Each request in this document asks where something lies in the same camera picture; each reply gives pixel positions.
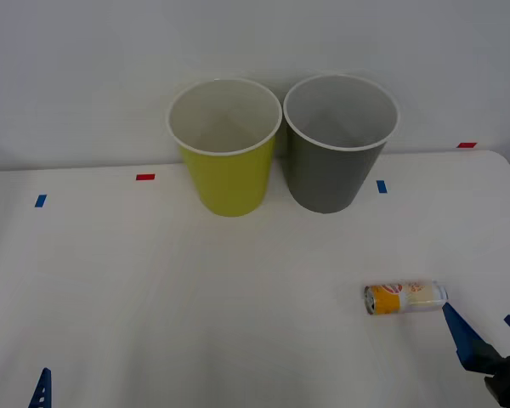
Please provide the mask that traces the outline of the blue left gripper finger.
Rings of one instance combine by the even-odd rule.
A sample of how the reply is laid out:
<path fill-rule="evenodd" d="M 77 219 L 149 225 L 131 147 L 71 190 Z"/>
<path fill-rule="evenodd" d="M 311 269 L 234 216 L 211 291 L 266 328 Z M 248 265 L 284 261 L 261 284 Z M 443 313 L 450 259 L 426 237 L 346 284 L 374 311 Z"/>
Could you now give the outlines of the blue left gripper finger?
<path fill-rule="evenodd" d="M 28 408 L 51 408 L 52 407 L 52 374 L 44 367 L 38 379 L 34 393 Z"/>

